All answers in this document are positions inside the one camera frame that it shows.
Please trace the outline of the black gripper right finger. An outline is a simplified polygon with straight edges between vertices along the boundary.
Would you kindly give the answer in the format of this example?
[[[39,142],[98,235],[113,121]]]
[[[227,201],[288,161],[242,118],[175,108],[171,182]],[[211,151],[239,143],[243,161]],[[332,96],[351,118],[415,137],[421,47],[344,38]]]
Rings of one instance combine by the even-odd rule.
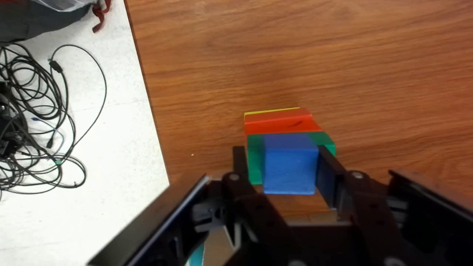
[[[345,170],[319,148],[316,187],[326,205],[348,221],[370,266],[407,266],[401,235],[375,182],[362,171]]]

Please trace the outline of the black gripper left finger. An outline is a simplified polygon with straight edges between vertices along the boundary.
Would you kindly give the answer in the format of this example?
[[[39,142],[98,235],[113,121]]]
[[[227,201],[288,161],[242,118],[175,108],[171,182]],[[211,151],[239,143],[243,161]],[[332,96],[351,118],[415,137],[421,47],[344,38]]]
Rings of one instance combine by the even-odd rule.
[[[289,227],[270,201],[248,180],[243,146],[231,148],[231,170],[221,179],[227,218],[236,251],[226,266],[289,266],[298,250]]]

